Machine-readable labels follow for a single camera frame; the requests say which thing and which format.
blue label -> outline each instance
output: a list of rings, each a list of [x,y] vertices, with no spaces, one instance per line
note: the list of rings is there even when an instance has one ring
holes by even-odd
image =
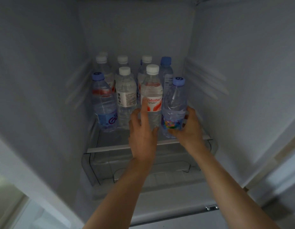
[[[183,125],[183,121],[184,121],[183,118],[176,121],[167,120],[163,117],[163,115],[161,115],[161,126],[164,129],[169,129],[169,128],[181,129]]]
[[[114,111],[106,115],[96,114],[97,122],[103,126],[113,125],[117,119],[118,119],[117,111]]]

hand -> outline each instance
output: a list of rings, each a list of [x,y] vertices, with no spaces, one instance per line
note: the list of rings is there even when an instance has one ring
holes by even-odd
[[[191,154],[193,151],[205,146],[203,132],[199,120],[193,108],[187,107],[189,112],[187,123],[182,130],[168,129],[168,132],[175,136],[180,144]]]
[[[138,113],[141,111],[141,125],[138,119]],[[132,150],[133,157],[139,162],[147,162],[152,165],[156,147],[157,147],[157,131],[155,127],[153,131],[150,129],[148,122],[148,100],[143,98],[142,108],[135,109],[131,114],[130,137],[129,144]]]

blue bottle cap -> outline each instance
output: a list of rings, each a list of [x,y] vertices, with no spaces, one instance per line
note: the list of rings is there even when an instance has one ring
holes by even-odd
[[[175,86],[184,86],[185,85],[185,79],[183,77],[175,77],[173,79],[173,85],[175,85]]]
[[[92,75],[92,80],[94,81],[100,81],[100,80],[104,80],[104,74],[102,72],[95,72]]]
[[[161,58],[160,65],[171,65],[171,64],[172,64],[171,57],[164,56]]]

forearm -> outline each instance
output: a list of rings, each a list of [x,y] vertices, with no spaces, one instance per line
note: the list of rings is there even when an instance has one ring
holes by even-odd
[[[190,153],[203,171],[215,200],[231,229],[279,228],[247,195],[203,145]]]
[[[138,196],[151,168],[132,159],[126,171],[90,217],[83,229],[127,229]]]

refrigerator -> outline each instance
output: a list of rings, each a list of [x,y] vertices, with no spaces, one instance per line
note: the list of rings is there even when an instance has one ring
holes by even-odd
[[[0,0],[0,174],[69,228],[131,159],[128,131],[95,123],[101,51],[134,73],[142,55],[172,57],[207,148],[241,187],[295,137],[295,0]],[[212,210],[198,165],[159,132],[131,225]]]

